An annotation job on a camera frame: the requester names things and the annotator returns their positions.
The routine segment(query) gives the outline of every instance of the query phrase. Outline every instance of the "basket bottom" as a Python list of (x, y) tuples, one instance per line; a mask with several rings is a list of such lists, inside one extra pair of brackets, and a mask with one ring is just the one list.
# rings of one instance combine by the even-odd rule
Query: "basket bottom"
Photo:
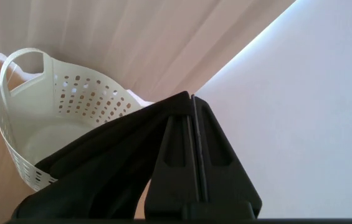
[(58, 120), (37, 130), (19, 151), (27, 161), (35, 165), (92, 129), (83, 122)]

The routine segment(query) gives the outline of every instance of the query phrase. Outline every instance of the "white plastic basket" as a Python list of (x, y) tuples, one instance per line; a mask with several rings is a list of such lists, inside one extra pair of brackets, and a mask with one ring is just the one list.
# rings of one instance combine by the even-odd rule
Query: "white plastic basket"
[[(7, 67), (29, 52), (43, 54), (43, 74), (9, 91)], [(14, 52), (0, 71), (0, 132), (19, 175), (35, 191), (56, 181), (34, 167), (37, 162), (93, 128), (140, 108), (111, 78), (38, 49)]]

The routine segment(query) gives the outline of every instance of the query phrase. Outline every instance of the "white wall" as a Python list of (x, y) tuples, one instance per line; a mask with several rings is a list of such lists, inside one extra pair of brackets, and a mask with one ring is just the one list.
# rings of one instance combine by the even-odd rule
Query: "white wall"
[(261, 218), (352, 217), (352, 1), (299, 0), (206, 83)]

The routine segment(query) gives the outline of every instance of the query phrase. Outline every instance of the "black cloth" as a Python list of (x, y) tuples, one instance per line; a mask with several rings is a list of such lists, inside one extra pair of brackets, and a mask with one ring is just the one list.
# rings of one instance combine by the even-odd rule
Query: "black cloth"
[(192, 115), (188, 92), (95, 128), (36, 167), (58, 179), (13, 218), (133, 218), (170, 116)]

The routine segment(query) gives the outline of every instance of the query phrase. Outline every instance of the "black fabric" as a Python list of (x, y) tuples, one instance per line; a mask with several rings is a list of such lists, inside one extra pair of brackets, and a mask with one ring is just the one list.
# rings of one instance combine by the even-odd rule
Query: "black fabric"
[(185, 91), (90, 131), (36, 165), (58, 181), (13, 218), (133, 218), (168, 118), (191, 113)]

